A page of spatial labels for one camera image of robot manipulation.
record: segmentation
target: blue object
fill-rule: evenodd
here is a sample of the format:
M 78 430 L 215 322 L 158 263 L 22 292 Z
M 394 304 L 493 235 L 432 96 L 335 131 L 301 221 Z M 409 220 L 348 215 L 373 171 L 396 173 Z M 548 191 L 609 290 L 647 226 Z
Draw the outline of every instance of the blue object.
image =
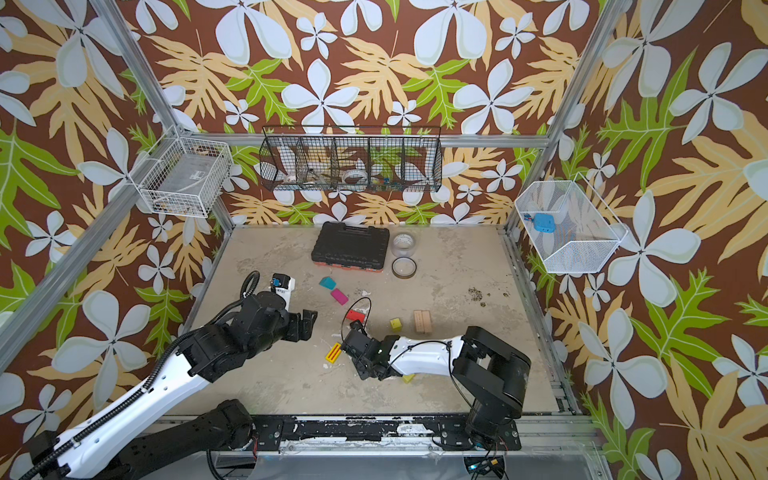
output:
M 333 290 L 336 288 L 336 282 L 333 281 L 333 278 L 326 276 L 320 280 L 320 286 L 324 286 L 328 290 Z
M 533 217 L 533 227 L 544 233 L 554 232 L 554 217 L 550 214 L 536 214 Z

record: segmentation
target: wire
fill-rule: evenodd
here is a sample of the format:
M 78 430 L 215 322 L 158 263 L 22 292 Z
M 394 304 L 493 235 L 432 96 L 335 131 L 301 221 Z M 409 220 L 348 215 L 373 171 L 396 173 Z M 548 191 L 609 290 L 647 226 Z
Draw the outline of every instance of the wire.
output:
M 366 325 L 368 325 L 368 317 L 371 316 L 371 310 L 373 310 L 373 301 L 368 296 L 361 296 L 360 298 L 355 301 L 348 309 L 346 309 L 346 313 L 344 313 L 344 317 L 341 319 L 341 325 L 339 325 L 339 334 L 341 335 L 342 342 L 344 341 L 344 320 L 346 320 L 346 316 L 349 315 L 349 312 L 352 311 L 353 308 L 355 308 L 355 305 L 359 303 L 360 300 L 368 300 L 368 313 L 366 314 L 366 318 L 362 322 L 363 329 L 366 328 Z

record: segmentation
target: yellow block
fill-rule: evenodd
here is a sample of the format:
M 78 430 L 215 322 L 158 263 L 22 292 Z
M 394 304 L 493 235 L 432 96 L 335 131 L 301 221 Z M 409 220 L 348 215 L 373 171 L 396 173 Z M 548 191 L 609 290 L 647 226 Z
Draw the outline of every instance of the yellow block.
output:
M 339 355 L 341 355 L 341 343 L 334 343 L 333 348 L 330 352 L 328 352 L 328 355 L 326 355 L 326 360 L 328 360 L 331 363 L 336 363 L 336 360 L 339 358 Z

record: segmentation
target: pink block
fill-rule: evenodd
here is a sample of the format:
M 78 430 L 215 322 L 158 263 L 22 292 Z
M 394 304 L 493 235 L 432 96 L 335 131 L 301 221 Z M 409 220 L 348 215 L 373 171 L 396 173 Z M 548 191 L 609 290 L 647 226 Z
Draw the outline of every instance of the pink block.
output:
M 347 298 L 346 295 L 341 293 L 341 290 L 335 289 L 331 292 L 331 296 L 336 299 L 337 302 L 341 303 L 342 305 L 349 302 L 349 298 Z

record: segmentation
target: stained floor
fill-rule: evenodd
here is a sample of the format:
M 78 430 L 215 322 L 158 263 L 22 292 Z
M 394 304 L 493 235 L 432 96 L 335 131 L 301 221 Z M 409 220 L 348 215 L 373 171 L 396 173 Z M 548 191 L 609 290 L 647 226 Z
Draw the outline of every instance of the stained floor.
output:
M 225 399 L 239 399 L 252 413 L 334 414 L 463 412 L 468 406 L 447 376 L 417 375 L 409 384 L 392 377 L 362 381 L 342 353 L 335 364 L 325 360 L 340 342 L 339 325 L 351 303 L 339 305 L 318 282 L 331 276 L 357 300 L 366 293 L 373 302 L 369 334 L 391 333 L 389 320 L 399 317 L 400 335 L 443 339 L 461 335 L 467 326 L 482 326 L 531 358 L 525 396 L 526 412 L 556 412 L 550 376 L 515 287 L 502 239 L 494 227 L 390 227 L 416 238 L 416 275 L 401 280 L 385 268 L 381 273 L 317 266 L 310 259 L 319 228 L 239 228 L 230 238 L 193 328 L 207 322 L 237 298 L 243 278 L 259 270 L 259 290 L 275 272 L 296 278 L 290 310 L 317 310 L 308 342 L 279 342 L 247 360 L 213 385 L 182 402 L 172 412 L 198 415 Z M 392 262 L 388 253 L 387 265 Z M 434 331 L 415 332 L 413 310 L 429 310 Z

